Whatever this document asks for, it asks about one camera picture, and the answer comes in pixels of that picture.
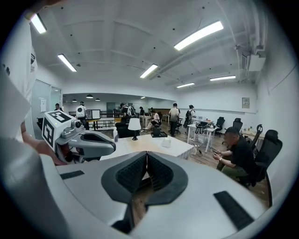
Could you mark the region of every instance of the white lamp shade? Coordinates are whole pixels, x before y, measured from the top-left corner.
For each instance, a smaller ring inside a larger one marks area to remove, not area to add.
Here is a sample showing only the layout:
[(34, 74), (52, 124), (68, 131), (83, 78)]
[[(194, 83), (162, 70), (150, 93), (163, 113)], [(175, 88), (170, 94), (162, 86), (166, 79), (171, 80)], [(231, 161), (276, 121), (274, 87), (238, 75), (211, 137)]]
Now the white lamp shade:
[(131, 118), (128, 126), (128, 130), (140, 130), (140, 121), (138, 118)]

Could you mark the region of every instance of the air conditioning unit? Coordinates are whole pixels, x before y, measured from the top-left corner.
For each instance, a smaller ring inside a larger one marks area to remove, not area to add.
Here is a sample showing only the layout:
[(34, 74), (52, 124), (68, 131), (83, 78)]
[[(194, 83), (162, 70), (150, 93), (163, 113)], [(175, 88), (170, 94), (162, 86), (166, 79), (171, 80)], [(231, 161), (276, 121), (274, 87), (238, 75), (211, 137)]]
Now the air conditioning unit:
[(264, 51), (258, 51), (256, 55), (249, 52), (242, 53), (242, 69), (248, 71), (260, 71), (266, 60)]

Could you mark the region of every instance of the black pants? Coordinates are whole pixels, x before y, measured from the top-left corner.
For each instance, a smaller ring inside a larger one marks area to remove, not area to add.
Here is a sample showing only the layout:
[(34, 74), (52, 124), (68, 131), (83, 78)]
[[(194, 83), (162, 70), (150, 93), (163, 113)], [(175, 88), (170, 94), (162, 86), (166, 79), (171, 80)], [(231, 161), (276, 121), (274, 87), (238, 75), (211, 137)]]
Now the black pants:
[(86, 130), (89, 130), (89, 124), (88, 124), (88, 122), (86, 122), (85, 118), (78, 118), (78, 120), (80, 120), (82, 122), (82, 124)]
[(170, 121), (170, 134), (174, 136), (174, 132), (176, 131), (178, 122), (177, 121)]

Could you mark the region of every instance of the dark hair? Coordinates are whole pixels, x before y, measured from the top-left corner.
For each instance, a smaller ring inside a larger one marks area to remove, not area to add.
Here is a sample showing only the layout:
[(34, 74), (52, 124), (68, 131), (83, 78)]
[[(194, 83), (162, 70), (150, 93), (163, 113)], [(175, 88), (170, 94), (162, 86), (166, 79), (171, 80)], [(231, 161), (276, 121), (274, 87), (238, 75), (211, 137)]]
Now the dark hair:
[(231, 134), (236, 134), (236, 135), (238, 135), (238, 134), (239, 134), (239, 131), (238, 131), (236, 128), (234, 128), (234, 127), (229, 127), (229, 128), (225, 131), (225, 134), (227, 134), (227, 133), (231, 133)]

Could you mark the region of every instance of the table lamp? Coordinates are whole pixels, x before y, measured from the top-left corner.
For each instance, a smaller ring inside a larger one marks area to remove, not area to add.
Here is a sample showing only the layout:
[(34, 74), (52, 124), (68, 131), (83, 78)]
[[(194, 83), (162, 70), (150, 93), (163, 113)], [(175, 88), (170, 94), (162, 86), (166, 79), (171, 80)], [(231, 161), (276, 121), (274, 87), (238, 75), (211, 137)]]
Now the table lamp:
[(132, 138), (132, 140), (138, 140), (137, 139), (137, 130), (141, 130), (140, 121), (138, 118), (130, 119), (128, 130), (134, 130), (134, 138)]

